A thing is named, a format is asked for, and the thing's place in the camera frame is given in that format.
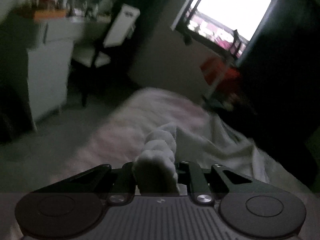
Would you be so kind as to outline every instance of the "bed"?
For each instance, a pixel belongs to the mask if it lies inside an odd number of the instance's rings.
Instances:
[[[166,90],[149,88],[134,93],[56,174],[47,178],[48,184],[102,163],[120,168],[140,154],[148,133],[169,122],[174,122],[180,131],[177,134],[177,160],[192,160],[203,168],[210,167],[211,161],[219,161],[236,171],[292,192],[307,209],[307,218],[299,236],[304,240],[320,239],[320,200],[305,185],[259,150],[254,142],[225,125],[217,115],[208,114],[187,98]],[[35,171],[34,176],[41,174]],[[13,208],[21,196],[1,196],[11,202],[6,207],[7,211],[10,209],[7,220],[14,221]],[[18,225],[11,222],[6,239],[19,239],[21,236]]]

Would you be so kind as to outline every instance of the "desk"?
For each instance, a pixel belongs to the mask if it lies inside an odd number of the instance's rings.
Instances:
[[[106,21],[79,17],[33,21],[9,14],[0,25],[0,64],[4,80],[36,121],[67,100],[69,64],[75,42],[103,35]]]

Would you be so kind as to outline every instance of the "rolled towel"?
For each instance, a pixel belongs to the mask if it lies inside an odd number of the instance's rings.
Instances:
[[[174,166],[176,130],[174,123],[168,123],[148,134],[132,167],[141,194],[179,193]]]

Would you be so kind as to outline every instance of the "circular pad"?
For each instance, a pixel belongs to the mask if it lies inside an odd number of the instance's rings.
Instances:
[[[274,197],[257,196],[249,199],[247,209],[259,217],[274,217],[283,211],[282,203]]]
[[[24,234],[49,239],[77,236],[101,213],[101,201],[93,193],[30,193],[15,209]]]
[[[303,202],[289,192],[229,193],[220,202],[222,219],[248,236],[281,238],[299,230],[306,217]]]

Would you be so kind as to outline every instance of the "ribbed gray surface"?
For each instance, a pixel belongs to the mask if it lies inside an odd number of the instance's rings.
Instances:
[[[101,223],[74,240],[250,240],[228,228],[214,208],[188,196],[143,197],[108,210]]]

